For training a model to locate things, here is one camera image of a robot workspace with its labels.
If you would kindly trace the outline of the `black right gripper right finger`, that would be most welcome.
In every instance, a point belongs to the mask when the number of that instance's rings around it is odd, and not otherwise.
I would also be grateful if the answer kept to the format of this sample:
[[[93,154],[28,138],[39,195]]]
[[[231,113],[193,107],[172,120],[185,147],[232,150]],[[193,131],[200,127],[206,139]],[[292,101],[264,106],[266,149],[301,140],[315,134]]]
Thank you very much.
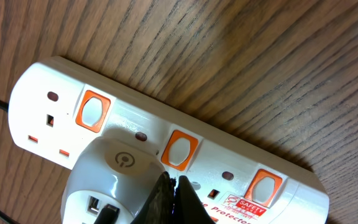
[[[214,224],[191,182],[184,175],[179,177],[175,191],[173,222],[174,224]]]

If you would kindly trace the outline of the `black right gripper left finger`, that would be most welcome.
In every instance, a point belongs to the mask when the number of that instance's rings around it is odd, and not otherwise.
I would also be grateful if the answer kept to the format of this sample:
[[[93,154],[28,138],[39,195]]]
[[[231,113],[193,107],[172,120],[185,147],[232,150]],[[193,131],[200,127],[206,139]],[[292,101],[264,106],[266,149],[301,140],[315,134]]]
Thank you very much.
[[[172,222],[176,180],[162,172],[139,214],[131,224],[169,224]]]

